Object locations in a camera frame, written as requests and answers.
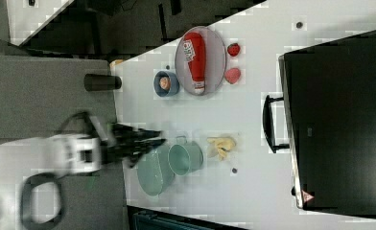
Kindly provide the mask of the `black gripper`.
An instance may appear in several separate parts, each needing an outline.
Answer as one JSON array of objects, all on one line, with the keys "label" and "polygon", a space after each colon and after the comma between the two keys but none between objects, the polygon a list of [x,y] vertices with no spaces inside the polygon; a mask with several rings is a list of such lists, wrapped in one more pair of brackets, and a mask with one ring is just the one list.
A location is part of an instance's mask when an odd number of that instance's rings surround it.
[{"label": "black gripper", "polygon": [[101,162],[103,165],[118,163],[126,159],[133,168],[141,158],[162,146],[166,139],[150,140],[161,135],[159,130],[134,128],[120,123],[112,123],[108,140],[101,142]]}]

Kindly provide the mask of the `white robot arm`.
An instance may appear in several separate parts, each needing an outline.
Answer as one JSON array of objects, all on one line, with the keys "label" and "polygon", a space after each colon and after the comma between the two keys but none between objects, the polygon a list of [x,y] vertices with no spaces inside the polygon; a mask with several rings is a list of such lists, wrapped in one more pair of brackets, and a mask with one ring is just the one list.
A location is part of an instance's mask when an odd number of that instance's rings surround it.
[{"label": "white robot arm", "polygon": [[157,130],[115,124],[1,144],[0,230],[53,230],[67,214],[64,177],[125,158],[134,167],[165,142]]}]

